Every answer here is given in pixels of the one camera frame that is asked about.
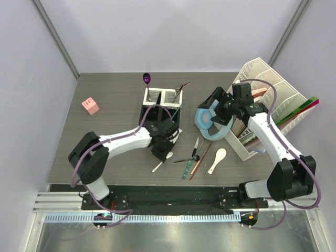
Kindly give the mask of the green patterned chopstick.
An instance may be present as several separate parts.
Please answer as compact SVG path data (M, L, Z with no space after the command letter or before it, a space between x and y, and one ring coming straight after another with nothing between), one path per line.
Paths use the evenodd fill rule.
M193 158L190 158L190 159L188 160L188 163L187 163L187 165L186 165L186 168L185 168L184 173L183 173L183 176L182 176L182 179L183 179L183 180L186 179L187 174L188 174L188 171L189 171L189 169L190 169L190 167L191 167L193 161L194 161Z

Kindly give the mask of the small white ceramic spoon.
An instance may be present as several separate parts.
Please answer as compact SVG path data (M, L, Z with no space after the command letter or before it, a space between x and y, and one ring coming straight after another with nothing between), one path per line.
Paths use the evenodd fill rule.
M166 159L169 159L173 156L173 152L169 152L166 156ZM164 163L164 161L161 161L153 170L152 173L154 173L162 164Z

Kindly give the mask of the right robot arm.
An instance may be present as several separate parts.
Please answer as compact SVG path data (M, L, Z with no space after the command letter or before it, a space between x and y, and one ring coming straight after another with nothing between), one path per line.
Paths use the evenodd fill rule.
M281 133L271 118L271 110L263 103L255 103L251 94L250 80L232 85L233 92L226 93L217 87L198 108L214 108L213 122L227 126L236 117L251 130L261 141L269 154L274 168L266 180L244 182L237 201L242 207L250 207L256 198L270 198L276 202L291 202L292 198L310 195L317 191L316 202L302 209L312 209L321 201L321 188L315 176L316 161L312 156L304 156Z

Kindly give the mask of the small black spoon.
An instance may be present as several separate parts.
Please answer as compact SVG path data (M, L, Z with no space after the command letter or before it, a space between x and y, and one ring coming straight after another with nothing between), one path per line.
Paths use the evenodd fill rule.
M199 161L200 160L200 156L199 155L194 155L193 157L189 158L189 159L182 159L182 160L178 160L178 161L174 161L174 163L179 163L179 162L186 162L186 161Z

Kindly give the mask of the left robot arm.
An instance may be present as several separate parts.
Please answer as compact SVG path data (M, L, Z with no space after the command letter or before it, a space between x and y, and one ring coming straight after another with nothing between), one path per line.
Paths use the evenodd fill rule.
M94 204L107 209L112 202L102 177L107 161L128 151L150 147L152 155L164 163L181 133L179 125L169 118L159 122L145 120L132 130L113 135L98 136L91 131L70 152L68 161L79 181L94 196Z

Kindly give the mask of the purple iridescent spoon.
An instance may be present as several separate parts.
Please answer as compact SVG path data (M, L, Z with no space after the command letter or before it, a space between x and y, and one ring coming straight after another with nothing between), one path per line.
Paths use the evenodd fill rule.
M148 92L150 93L149 84L150 84L150 81L151 81L151 76L150 76L149 73L146 72L146 73L143 74L143 81L146 84L147 93Z

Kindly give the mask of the silver spoon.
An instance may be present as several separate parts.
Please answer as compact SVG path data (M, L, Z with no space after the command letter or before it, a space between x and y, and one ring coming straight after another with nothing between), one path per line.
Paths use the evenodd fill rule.
M151 95L150 95L149 92L147 93L147 100L148 100L148 102L152 102L152 98L151 98Z

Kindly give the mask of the black knife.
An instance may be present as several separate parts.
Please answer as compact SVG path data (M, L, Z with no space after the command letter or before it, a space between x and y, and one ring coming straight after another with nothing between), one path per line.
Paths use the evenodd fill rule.
M160 122L161 118L162 118L162 108L161 108L161 97L162 97L162 93L159 92L159 95L157 97L156 100L156 107L157 107L157 121Z

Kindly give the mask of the rose gold chopstick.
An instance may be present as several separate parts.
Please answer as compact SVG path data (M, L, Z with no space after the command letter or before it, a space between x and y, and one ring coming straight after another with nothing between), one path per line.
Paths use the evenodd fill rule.
M195 167L192 169L191 171L191 175L193 176L194 173L197 171L199 165L201 164L201 162L203 161L204 157L206 156L206 154L208 153L210 147L212 146L212 143L209 144L209 146L206 148L206 150L204 151L203 155L200 157L199 161L196 163Z

